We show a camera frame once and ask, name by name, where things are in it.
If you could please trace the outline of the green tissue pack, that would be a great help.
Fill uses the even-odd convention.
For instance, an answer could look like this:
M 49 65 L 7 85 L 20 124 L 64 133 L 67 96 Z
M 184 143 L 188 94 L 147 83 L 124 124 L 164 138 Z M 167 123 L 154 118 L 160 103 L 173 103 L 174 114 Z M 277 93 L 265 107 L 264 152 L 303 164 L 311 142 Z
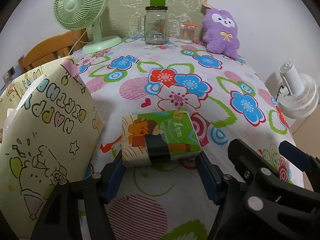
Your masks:
M 202 151 L 186 108 L 124 115 L 121 152 L 125 167 L 165 164 Z

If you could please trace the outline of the white cloth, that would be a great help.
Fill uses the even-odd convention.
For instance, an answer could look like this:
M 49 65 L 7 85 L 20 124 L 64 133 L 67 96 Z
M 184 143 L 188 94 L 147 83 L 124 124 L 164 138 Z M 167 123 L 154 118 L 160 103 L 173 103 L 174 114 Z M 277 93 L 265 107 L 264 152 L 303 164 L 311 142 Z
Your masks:
M 27 89 L 26 93 L 24 94 L 24 96 L 21 98 L 19 104 L 16 107 L 16 110 L 19 110 L 28 100 L 29 96 L 32 95 L 32 92 L 37 88 L 37 86 L 46 78 L 46 74 L 41 75 L 40 77 L 38 77 L 35 81 L 33 81 L 31 83 L 31 85 L 29 86 L 29 88 Z

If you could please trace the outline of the floral tablecloth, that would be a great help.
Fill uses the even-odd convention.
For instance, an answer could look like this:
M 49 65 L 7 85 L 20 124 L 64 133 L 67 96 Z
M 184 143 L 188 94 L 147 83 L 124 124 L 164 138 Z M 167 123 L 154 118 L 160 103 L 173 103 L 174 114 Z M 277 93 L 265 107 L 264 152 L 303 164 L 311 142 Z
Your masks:
M 237 177 L 227 148 L 246 142 L 279 173 L 303 186 L 302 172 L 278 150 L 293 141 L 285 116 L 255 70 L 241 57 L 185 45 L 172 38 L 149 46 L 125 38 L 96 53 L 73 53 L 80 77 L 104 122 L 87 175 L 99 172 L 121 149 L 124 115 L 188 110 L 201 147 L 224 173 Z M 126 170 L 116 197 L 106 206 L 117 239 L 206 239 L 217 213 L 193 159 Z

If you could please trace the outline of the white floor fan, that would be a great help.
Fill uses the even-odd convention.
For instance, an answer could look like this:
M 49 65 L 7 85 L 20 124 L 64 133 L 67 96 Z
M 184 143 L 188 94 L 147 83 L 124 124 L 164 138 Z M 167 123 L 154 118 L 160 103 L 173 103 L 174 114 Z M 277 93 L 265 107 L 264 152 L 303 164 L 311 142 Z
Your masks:
M 308 74 L 299 73 L 295 65 L 287 61 L 279 67 L 283 81 L 276 102 L 290 119 L 310 116 L 319 103 L 319 93 L 315 80 Z

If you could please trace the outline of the yellow cartoon storage box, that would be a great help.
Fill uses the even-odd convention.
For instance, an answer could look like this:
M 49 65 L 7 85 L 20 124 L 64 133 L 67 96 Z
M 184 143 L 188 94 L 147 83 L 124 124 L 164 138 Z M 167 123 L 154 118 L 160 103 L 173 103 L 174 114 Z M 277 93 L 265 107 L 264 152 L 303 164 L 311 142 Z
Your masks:
M 84 178 L 103 121 L 75 59 L 42 68 L 46 78 L 18 110 L 1 143 L 1 212 L 20 238 L 30 238 L 61 179 Z

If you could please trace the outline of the purple plush bunny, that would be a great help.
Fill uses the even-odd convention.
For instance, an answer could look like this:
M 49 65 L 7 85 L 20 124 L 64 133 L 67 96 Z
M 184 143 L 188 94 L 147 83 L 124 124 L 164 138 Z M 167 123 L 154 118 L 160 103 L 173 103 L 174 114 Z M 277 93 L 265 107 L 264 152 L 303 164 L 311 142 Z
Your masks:
M 240 42 L 237 37 L 238 27 L 232 15 L 227 10 L 207 9 L 202 23 L 206 49 L 236 59 Z

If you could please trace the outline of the wooden bed headboard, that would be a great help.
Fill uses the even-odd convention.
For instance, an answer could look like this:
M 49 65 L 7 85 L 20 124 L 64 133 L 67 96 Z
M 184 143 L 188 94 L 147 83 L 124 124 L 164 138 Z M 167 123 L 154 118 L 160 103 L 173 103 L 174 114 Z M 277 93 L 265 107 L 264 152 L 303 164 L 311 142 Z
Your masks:
M 22 73 L 60 57 L 71 55 L 88 42 L 86 29 L 68 31 L 37 44 L 26 56 L 18 60 Z

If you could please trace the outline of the toothpick jar orange lid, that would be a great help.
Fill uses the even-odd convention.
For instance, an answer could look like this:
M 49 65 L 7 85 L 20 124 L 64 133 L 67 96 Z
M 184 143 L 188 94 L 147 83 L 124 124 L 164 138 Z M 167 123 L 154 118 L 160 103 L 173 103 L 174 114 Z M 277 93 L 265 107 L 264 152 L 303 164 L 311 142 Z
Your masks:
M 179 41 L 186 44 L 191 44 L 194 40 L 195 29 L 199 26 L 192 23 L 182 23 L 180 25 Z

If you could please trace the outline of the glass mason jar mug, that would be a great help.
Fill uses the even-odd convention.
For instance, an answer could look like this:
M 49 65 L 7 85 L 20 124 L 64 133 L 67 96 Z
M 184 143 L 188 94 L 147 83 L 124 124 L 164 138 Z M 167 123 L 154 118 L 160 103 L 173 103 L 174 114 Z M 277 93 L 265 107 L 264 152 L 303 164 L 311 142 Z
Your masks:
M 168 16 L 166 6 L 145 7 L 146 13 L 138 19 L 138 32 L 149 45 L 163 45 L 168 39 Z

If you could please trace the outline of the green patterned board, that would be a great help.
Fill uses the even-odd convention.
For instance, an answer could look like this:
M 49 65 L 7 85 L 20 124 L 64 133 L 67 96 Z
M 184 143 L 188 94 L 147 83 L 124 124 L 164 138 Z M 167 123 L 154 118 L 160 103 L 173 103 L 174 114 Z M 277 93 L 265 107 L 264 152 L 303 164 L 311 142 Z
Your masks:
M 147 7 L 167 7 L 168 36 L 178 36 L 182 23 L 196 25 L 194 39 L 203 37 L 202 20 L 204 9 L 202 4 L 208 0 L 108 0 L 106 10 L 102 14 L 101 26 L 103 36 L 118 35 L 120 37 L 137 36 L 138 20 L 146 14 Z

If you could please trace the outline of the green desk fan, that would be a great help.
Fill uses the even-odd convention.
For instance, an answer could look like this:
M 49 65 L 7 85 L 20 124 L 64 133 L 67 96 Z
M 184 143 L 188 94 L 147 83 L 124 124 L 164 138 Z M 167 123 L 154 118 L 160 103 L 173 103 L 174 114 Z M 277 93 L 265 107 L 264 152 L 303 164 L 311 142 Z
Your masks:
M 82 48 L 84 54 L 112 48 L 122 42 L 119 36 L 102 36 L 100 17 L 107 3 L 108 0 L 54 0 L 54 17 L 61 27 L 67 30 L 92 28 L 93 40 Z

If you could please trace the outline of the green cup on jar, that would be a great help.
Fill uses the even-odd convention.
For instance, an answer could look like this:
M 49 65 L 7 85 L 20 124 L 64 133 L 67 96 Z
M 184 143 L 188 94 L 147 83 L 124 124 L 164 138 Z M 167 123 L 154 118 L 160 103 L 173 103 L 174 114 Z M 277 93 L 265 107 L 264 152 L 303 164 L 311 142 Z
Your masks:
M 150 0 L 151 7 L 165 7 L 166 0 Z

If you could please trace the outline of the wall power socket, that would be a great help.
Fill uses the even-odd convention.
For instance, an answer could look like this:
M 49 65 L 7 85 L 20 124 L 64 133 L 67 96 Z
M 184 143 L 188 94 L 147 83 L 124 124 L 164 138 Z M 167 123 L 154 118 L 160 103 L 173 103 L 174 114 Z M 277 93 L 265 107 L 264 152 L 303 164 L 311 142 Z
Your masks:
M 15 68 L 11 67 L 7 72 L 3 75 L 3 81 L 7 83 L 11 78 L 15 75 Z

